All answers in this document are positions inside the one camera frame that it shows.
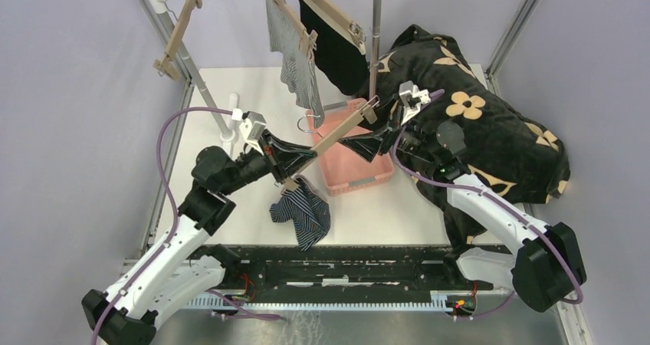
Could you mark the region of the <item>wooden hanger of navy underwear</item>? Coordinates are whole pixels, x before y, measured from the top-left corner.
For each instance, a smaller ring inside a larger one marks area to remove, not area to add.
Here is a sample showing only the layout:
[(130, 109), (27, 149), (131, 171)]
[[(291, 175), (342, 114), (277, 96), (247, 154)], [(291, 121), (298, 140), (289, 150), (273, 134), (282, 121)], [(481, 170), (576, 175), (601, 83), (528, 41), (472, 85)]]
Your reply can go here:
[(359, 125), (359, 123), (361, 123), (367, 117), (374, 116), (373, 108), (367, 100), (365, 101), (366, 102), (361, 107), (354, 110), (345, 120), (343, 120), (336, 128), (334, 128), (333, 131), (331, 131), (326, 136), (322, 136), (319, 142), (314, 142), (314, 144), (310, 146), (312, 150), (315, 150), (317, 152), (317, 158), (309, 163), (308, 166), (311, 166), (314, 163), (318, 165), (318, 158), (323, 156), (329, 148), (338, 144), (339, 139), (348, 136), (369, 135), (369, 131), (364, 130)]

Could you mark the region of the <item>navy striped underwear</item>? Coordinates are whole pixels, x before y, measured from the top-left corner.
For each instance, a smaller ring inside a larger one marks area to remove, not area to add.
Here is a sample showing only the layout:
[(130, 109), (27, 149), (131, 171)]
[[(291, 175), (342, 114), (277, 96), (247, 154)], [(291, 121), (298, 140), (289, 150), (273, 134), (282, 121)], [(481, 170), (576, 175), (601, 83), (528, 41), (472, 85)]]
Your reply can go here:
[(330, 231), (330, 205), (304, 176), (296, 176), (297, 188), (284, 189), (270, 208), (271, 221), (291, 221), (298, 247), (307, 251), (324, 239)]

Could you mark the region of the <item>grey striped underwear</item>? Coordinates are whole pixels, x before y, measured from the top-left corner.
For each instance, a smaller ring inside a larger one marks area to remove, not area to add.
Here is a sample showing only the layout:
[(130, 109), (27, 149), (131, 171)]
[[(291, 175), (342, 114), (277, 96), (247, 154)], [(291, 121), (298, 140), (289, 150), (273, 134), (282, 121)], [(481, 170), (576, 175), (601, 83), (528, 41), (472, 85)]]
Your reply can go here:
[(269, 30), (270, 51), (282, 54), (281, 82), (296, 97), (295, 104), (311, 110), (314, 127), (320, 128), (325, 120), (323, 105), (317, 86), (314, 62), (299, 50), (299, 34), (272, 1), (265, 0)]

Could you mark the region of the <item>wooden hanger of grey underwear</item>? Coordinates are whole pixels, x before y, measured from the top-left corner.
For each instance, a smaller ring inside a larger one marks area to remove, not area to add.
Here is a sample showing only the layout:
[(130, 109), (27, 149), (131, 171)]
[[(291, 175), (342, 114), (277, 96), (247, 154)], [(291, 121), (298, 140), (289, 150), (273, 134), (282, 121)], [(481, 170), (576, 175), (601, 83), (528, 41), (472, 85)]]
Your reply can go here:
[(315, 30), (308, 30), (299, 14), (285, 0), (265, 0), (265, 2), (269, 21), (280, 23), (280, 33), (293, 33), (297, 38), (298, 51), (304, 54), (308, 61), (313, 61), (318, 33)]

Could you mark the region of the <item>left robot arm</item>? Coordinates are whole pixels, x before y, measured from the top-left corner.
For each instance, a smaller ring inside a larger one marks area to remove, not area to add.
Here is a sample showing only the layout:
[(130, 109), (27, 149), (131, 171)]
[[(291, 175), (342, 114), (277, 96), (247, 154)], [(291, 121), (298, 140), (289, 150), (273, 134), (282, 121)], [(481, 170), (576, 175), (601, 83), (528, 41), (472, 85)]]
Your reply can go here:
[(160, 327), (206, 290), (233, 288), (241, 268), (213, 255), (197, 268), (176, 271), (226, 222), (236, 204), (228, 196), (271, 174), (284, 183), (310, 165), (320, 152), (262, 132), (253, 147), (232, 159), (221, 147), (204, 148), (192, 170), (192, 188), (176, 208), (171, 227), (124, 276), (104, 291), (91, 290), (82, 307), (91, 342), (149, 344)]

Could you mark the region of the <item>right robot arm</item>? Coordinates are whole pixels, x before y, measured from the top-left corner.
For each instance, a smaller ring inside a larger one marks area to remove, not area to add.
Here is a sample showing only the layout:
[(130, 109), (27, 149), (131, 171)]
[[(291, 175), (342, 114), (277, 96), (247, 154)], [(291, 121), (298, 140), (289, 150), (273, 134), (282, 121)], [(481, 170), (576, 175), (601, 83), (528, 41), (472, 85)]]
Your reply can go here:
[(409, 132), (405, 122), (389, 122), (377, 131), (345, 136), (339, 142), (366, 161), (388, 153), (405, 173), (443, 188), (451, 207), (474, 219), (507, 248), (506, 254), (461, 249), (442, 270), (450, 288), (459, 290), (472, 281), (487, 282), (511, 290), (537, 312), (559, 302), (581, 304), (586, 270), (574, 230), (563, 222), (550, 225), (521, 211), (470, 173), (459, 159), (466, 145), (458, 124), (441, 123), (435, 138), (443, 157), (430, 179), (407, 168), (398, 158), (400, 153), (415, 156), (422, 145), (422, 139)]

